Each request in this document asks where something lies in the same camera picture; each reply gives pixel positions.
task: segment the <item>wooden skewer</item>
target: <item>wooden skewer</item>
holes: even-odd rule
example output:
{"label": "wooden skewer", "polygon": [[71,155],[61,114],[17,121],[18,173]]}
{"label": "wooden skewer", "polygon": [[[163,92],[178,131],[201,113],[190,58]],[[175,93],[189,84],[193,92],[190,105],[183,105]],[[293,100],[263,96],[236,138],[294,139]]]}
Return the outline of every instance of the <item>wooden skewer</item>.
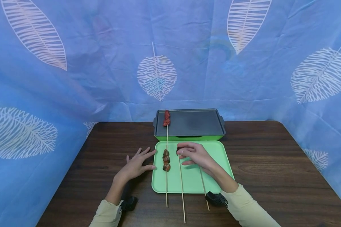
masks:
{"label": "wooden skewer", "polygon": [[[200,174],[201,174],[201,180],[202,180],[203,191],[204,191],[204,193],[205,193],[205,196],[206,196],[205,183],[203,182],[203,176],[202,176],[202,170],[201,170],[201,167],[200,167]],[[208,211],[210,211],[210,207],[209,207],[209,205],[208,205],[208,201],[207,201],[207,199],[206,199],[206,203],[207,203],[207,209],[208,209]]]}
{"label": "wooden skewer", "polygon": [[[168,125],[167,125],[167,144],[166,144],[166,150],[168,155]],[[165,172],[165,203],[168,207],[168,172]]]}
{"label": "wooden skewer", "polygon": [[184,224],[185,224],[185,223],[186,223],[186,213],[184,212],[183,180],[182,180],[181,161],[180,161],[179,158],[178,158],[178,163],[179,163],[179,173],[180,173],[180,175],[181,175],[183,218],[184,218]]}

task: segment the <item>beige sleeve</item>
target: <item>beige sleeve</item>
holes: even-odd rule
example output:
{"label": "beige sleeve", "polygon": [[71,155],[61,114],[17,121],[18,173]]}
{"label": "beige sleeve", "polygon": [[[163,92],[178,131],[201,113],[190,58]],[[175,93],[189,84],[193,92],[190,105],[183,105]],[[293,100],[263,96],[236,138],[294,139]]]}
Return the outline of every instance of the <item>beige sleeve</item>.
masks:
{"label": "beige sleeve", "polygon": [[239,184],[234,193],[221,194],[228,202],[228,210],[242,227],[280,227],[280,225]]}
{"label": "beige sleeve", "polygon": [[121,218],[120,205],[114,205],[102,200],[89,227],[117,227]]}

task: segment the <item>dark wood table surface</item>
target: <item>dark wood table surface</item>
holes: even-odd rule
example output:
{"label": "dark wood table surface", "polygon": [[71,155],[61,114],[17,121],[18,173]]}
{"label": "dark wood table surface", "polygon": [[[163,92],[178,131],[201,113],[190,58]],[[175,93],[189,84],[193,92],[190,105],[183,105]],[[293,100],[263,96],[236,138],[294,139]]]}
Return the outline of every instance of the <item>dark wood table surface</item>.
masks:
{"label": "dark wood table surface", "polygon": [[[285,127],[275,121],[226,122],[226,148],[235,179],[281,226],[341,227],[341,200],[319,174]],[[126,155],[154,148],[151,122],[99,123],[92,130],[44,212],[38,227],[89,226]],[[134,211],[120,225],[183,226],[182,197],[157,194],[152,173],[137,179]],[[204,196],[186,194],[187,226],[239,226],[226,207],[211,206]]]}

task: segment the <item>blue curtain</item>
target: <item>blue curtain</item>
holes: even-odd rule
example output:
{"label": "blue curtain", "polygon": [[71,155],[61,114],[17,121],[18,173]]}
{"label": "blue curtain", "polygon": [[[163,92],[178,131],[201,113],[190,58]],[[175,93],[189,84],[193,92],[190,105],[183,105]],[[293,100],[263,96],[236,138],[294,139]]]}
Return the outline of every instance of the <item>blue curtain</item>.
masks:
{"label": "blue curtain", "polygon": [[341,1],[0,0],[0,227],[35,226],[96,122],[282,122],[341,198]]}

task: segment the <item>leaf pattern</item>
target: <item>leaf pattern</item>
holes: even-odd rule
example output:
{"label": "leaf pattern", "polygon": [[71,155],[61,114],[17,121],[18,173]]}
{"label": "leaf pattern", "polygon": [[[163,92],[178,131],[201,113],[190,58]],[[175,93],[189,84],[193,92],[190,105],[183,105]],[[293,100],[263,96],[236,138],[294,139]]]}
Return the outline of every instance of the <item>leaf pattern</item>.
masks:
{"label": "leaf pattern", "polygon": [[239,54],[259,31],[272,0],[233,0],[227,20],[227,34]]}
{"label": "leaf pattern", "polygon": [[319,50],[294,70],[290,83],[298,104],[323,100],[341,91],[340,49]]}
{"label": "leaf pattern", "polygon": [[39,60],[67,71],[61,38],[31,0],[1,0],[6,18],[22,44]]}
{"label": "leaf pattern", "polygon": [[28,158],[54,151],[54,125],[17,108],[0,108],[0,158]]}
{"label": "leaf pattern", "polygon": [[86,138],[89,136],[90,132],[92,131],[93,127],[95,126],[95,124],[97,124],[98,122],[84,122],[83,124],[87,127],[87,136]]}
{"label": "leaf pattern", "polygon": [[138,66],[138,82],[150,96],[162,101],[177,81],[173,63],[164,55],[146,57]]}
{"label": "leaf pattern", "polygon": [[326,169],[328,166],[328,153],[309,149],[303,149],[303,151],[319,172]]}

